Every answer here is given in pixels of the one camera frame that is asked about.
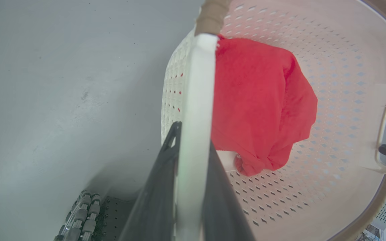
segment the red cloth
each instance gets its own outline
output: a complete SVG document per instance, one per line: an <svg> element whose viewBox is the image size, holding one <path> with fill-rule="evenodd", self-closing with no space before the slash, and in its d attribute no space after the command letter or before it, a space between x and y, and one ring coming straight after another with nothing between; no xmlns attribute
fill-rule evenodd
<svg viewBox="0 0 386 241"><path fill-rule="evenodd" d="M241 156L236 168L246 176L279 169L293 143L309 137L317 97L288 50L220 38L211 139Z"/></svg>

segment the white plastic laundry basket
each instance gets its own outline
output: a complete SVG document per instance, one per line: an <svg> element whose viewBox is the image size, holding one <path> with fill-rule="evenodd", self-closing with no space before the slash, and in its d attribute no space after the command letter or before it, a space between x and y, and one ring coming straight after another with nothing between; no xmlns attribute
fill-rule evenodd
<svg viewBox="0 0 386 241"><path fill-rule="evenodd" d="M221 33L293 52L319 99L311 136L294 145L285 167L254 177L227 170L256 239L350 240L386 197L386 166L376 158L386 111L386 0L234 0ZM184 102L194 41L192 31L167 66L162 141L194 105Z"/></svg>

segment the ventilation hole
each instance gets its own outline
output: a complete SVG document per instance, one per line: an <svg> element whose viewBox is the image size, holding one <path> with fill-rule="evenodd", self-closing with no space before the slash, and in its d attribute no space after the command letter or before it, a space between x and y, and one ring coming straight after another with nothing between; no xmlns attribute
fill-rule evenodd
<svg viewBox="0 0 386 241"><path fill-rule="evenodd" d="M238 11L239 9L242 9L244 7L244 5L242 4L242 5L239 5L239 6L237 6L236 8L235 8L235 11Z"/></svg>

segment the gray floor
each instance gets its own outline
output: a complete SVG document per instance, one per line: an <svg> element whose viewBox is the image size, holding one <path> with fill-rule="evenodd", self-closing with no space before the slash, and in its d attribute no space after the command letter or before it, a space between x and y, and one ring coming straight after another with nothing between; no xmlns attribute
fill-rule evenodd
<svg viewBox="0 0 386 241"><path fill-rule="evenodd" d="M202 0L0 0L0 241L52 240L86 187L131 198Z"/></svg>

